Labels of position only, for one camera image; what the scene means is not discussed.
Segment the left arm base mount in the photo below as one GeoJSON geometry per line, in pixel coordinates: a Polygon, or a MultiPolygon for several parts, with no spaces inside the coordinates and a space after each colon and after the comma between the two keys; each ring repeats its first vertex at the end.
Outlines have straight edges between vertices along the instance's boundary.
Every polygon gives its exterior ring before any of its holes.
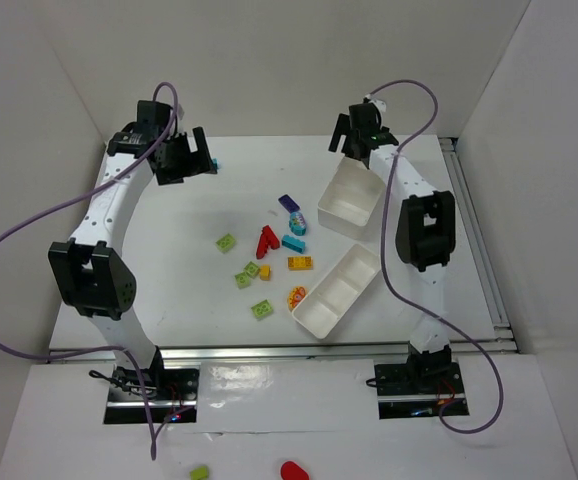
{"type": "MultiPolygon", "coordinates": [[[[136,382],[131,383],[118,370],[112,374],[90,370],[88,374],[109,386],[103,417],[105,425],[147,423],[141,390],[136,382]]],[[[168,418],[168,422],[174,424],[195,423],[199,379],[198,368],[182,368],[165,370],[159,386],[147,382],[146,393],[153,422],[161,424],[168,418]]]]}

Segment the round teal patterned piece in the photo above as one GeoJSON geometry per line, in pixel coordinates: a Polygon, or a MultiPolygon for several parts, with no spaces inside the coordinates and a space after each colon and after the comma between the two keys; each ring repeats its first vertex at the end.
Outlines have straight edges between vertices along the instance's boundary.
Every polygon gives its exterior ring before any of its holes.
{"type": "Polygon", "coordinates": [[[294,211],[290,214],[289,228],[296,236],[304,236],[307,232],[307,223],[300,211],[294,211]]]}

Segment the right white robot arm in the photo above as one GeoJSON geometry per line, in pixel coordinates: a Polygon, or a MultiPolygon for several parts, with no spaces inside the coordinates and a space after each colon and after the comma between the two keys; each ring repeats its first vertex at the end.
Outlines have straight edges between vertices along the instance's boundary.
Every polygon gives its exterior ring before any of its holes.
{"type": "Polygon", "coordinates": [[[444,277],[456,245],[455,198],[429,183],[404,156],[372,103],[355,104],[338,116],[328,150],[364,164],[386,184],[383,217],[398,214],[394,248],[409,275],[407,301],[420,317],[410,335],[408,370],[415,377],[447,371],[451,348],[445,311],[444,277]]]}

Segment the red stepped lego brick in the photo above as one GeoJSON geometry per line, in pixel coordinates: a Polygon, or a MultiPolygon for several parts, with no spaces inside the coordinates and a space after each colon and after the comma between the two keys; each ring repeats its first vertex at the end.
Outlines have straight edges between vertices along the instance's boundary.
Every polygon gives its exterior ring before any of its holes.
{"type": "Polygon", "coordinates": [[[256,248],[256,258],[261,260],[265,257],[269,249],[277,250],[280,248],[280,240],[269,225],[261,229],[259,241],[256,248]]]}

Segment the green lego brick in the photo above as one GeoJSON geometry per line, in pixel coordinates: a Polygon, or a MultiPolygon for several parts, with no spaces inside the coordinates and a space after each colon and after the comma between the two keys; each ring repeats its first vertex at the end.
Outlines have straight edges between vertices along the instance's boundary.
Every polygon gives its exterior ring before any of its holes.
{"type": "Polygon", "coordinates": [[[269,300],[262,300],[251,307],[251,312],[256,320],[262,320],[274,313],[274,308],[269,300]]]}
{"type": "Polygon", "coordinates": [[[236,245],[236,239],[230,233],[225,234],[216,242],[216,247],[221,253],[227,253],[236,245]]]}

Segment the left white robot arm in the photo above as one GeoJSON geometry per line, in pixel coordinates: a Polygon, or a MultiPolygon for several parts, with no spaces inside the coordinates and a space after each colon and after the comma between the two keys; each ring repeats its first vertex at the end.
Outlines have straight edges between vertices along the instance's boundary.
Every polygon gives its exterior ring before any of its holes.
{"type": "Polygon", "coordinates": [[[54,242],[48,252],[63,302],[88,318],[108,345],[120,349],[114,354],[116,365],[132,381],[142,372],[146,382],[154,383],[164,365],[133,307],[138,282],[122,259],[125,234],[138,200],[153,179],[168,185],[217,172],[204,129],[195,127],[192,134],[195,150],[186,134],[174,134],[125,173],[149,144],[144,132],[116,133],[103,158],[100,181],[110,186],[93,195],[70,238],[54,242]]]}

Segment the teal lego brick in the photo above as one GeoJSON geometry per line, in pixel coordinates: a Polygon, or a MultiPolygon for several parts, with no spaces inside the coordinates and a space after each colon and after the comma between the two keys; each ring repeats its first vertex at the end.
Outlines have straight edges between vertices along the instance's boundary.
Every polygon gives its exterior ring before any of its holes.
{"type": "Polygon", "coordinates": [[[305,242],[291,235],[284,235],[281,239],[281,244],[283,247],[300,254],[304,253],[306,250],[305,242]]]}

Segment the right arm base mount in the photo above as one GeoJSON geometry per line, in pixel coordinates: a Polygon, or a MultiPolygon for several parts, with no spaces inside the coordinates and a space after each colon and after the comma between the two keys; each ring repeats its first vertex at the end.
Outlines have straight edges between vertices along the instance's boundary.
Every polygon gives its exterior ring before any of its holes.
{"type": "Polygon", "coordinates": [[[374,376],[365,381],[377,395],[381,420],[467,416],[468,401],[457,362],[428,377],[415,377],[404,363],[375,364],[374,376]]]}

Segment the yellow rectangular lego brick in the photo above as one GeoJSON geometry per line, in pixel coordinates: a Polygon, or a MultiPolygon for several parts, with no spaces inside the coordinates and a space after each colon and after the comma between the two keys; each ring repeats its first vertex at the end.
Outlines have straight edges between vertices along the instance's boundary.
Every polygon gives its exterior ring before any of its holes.
{"type": "Polygon", "coordinates": [[[313,268],[310,256],[291,256],[287,258],[287,267],[290,271],[304,271],[313,268]]]}

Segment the round orange patterned piece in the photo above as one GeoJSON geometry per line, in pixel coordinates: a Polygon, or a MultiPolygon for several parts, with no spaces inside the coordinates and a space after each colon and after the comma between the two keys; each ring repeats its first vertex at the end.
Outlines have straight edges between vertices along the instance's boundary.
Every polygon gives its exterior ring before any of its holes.
{"type": "Polygon", "coordinates": [[[304,286],[294,287],[286,300],[289,311],[293,311],[306,297],[308,290],[304,286]]]}

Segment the small green lego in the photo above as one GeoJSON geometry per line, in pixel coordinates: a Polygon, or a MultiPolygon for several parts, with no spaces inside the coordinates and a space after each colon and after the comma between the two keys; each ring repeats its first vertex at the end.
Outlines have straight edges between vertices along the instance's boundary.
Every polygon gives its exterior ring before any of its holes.
{"type": "Polygon", "coordinates": [[[251,279],[245,272],[239,272],[234,276],[234,279],[239,289],[247,288],[251,284],[251,279]]]}
{"type": "Polygon", "coordinates": [[[244,267],[243,271],[248,277],[255,278],[259,275],[260,266],[258,264],[256,264],[255,262],[250,261],[244,267]]]}

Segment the purple lego brick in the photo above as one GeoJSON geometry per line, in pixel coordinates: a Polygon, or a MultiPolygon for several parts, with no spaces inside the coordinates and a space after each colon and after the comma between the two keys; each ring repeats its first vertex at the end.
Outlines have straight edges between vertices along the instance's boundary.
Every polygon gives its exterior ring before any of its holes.
{"type": "Polygon", "coordinates": [[[278,198],[280,205],[289,213],[298,212],[300,206],[288,195],[284,194],[278,198]]]}

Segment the small yellow lego brick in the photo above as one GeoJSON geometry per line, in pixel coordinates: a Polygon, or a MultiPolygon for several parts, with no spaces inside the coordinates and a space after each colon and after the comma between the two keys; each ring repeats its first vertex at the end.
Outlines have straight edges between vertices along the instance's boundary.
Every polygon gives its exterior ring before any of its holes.
{"type": "Polygon", "coordinates": [[[264,281],[269,281],[271,278],[271,268],[269,265],[262,265],[259,276],[264,281]]]}

